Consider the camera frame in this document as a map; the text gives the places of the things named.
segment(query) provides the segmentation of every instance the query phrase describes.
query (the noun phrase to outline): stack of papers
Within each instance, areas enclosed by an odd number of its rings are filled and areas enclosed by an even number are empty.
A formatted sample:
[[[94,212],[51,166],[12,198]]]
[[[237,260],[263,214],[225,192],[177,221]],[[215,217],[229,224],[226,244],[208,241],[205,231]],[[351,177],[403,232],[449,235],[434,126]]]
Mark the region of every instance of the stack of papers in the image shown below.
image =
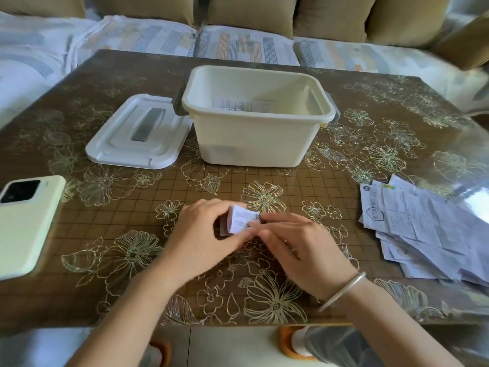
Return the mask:
[[[489,287],[489,225],[393,175],[361,184],[360,222],[376,231],[386,260],[409,278],[466,280]]]

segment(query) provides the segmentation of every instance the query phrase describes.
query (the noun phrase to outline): beige cushion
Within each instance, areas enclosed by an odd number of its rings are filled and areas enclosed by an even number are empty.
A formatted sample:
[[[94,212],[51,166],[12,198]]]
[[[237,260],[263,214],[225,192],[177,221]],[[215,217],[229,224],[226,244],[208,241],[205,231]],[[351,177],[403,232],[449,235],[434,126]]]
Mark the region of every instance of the beige cushion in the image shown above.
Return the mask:
[[[0,0],[0,11],[37,17],[85,18],[84,0]]]
[[[209,24],[277,33],[292,38],[297,0],[211,0]]]
[[[93,0],[105,14],[161,18],[192,25],[194,0]]]
[[[367,25],[370,42],[424,47],[440,31],[450,0],[376,0]]]
[[[365,21],[375,0],[302,0],[294,21],[297,36],[365,42]]]
[[[437,43],[431,51],[464,71],[489,61],[489,11]]]

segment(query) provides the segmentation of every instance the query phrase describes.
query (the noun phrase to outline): smartphone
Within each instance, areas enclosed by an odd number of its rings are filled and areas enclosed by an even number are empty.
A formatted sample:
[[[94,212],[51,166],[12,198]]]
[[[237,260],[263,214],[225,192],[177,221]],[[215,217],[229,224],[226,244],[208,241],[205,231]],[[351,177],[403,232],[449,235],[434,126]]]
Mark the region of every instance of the smartphone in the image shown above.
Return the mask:
[[[34,269],[65,184],[54,175],[5,185],[0,193],[0,280]]]

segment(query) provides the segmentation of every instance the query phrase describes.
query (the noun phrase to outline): container lid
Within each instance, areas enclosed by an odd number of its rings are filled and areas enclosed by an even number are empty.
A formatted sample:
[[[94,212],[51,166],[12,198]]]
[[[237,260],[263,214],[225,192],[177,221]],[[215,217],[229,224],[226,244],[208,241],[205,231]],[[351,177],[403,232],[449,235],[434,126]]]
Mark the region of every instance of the container lid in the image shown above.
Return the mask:
[[[175,114],[171,98],[130,97],[85,147],[90,160],[116,166],[162,169],[175,162],[192,120]]]

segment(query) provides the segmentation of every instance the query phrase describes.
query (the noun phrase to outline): left hand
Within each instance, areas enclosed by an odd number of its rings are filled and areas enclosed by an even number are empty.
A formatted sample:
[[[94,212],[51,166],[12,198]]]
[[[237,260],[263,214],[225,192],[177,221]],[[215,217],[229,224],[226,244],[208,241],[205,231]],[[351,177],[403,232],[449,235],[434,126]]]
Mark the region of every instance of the left hand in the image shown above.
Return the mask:
[[[210,201],[199,200],[181,210],[163,253],[156,260],[167,269],[171,268],[173,279],[179,282],[179,287],[210,270],[253,238],[249,228],[223,240],[215,237],[214,222],[234,204],[247,207],[245,203],[214,198]]]

